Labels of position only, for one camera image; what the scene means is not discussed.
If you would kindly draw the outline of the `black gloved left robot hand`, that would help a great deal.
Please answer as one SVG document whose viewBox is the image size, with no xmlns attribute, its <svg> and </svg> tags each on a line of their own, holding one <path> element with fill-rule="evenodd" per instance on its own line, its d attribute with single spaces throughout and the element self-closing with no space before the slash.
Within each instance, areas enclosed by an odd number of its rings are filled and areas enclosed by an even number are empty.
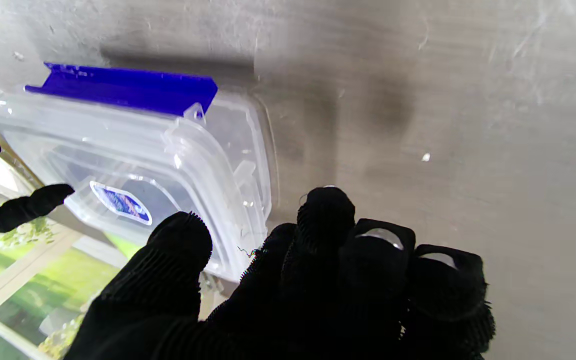
<svg viewBox="0 0 576 360">
<path fill-rule="evenodd" d="M 160 223 L 92 301 L 67 360 L 481 360 L 496 334 L 482 258 L 355 219 L 316 187 L 204 320 L 205 223 Z"/>
</svg>

